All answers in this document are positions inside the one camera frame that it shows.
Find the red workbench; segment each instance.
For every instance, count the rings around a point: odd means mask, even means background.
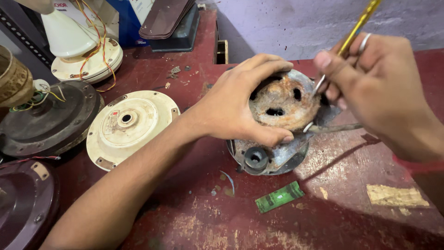
[[[215,65],[216,11],[201,11],[194,51],[152,53],[124,50],[117,85],[103,93],[105,104],[129,92],[156,90],[170,96],[180,111],[195,104],[227,68]],[[428,102],[444,112],[444,49],[416,53]],[[311,60],[293,61],[309,77]],[[177,79],[167,78],[180,66]],[[107,88],[108,81],[99,88]],[[333,122],[354,121],[344,112]],[[177,164],[145,204],[122,249],[440,249],[444,218],[430,206],[399,207],[371,203],[367,185],[417,188],[392,161],[382,143],[366,141],[362,129],[318,135],[307,158],[280,176],[251,176],[236,171],[224,140],[204,138]],[[60,214],[105,171],[89,159],[82,143],[65,154],[60,178]],[[235,195],[230,192],[234,181]],[[297,180],[306,195],[260,214],[255,199]]]

